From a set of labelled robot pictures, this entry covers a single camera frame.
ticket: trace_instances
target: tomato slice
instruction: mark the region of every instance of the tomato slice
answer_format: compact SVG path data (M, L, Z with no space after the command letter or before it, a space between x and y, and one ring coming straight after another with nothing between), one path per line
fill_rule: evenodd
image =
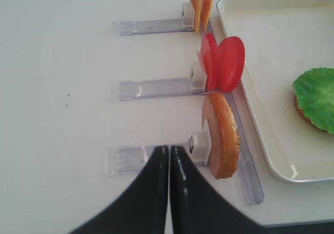
M207 74L206 90L213 91L218 81L217 43L213 33L207 33L203 36L198 60L201 66L204 65Z
M218 89L231 92L238 85L245 65L245 46L236 36L224 39L217 49Z

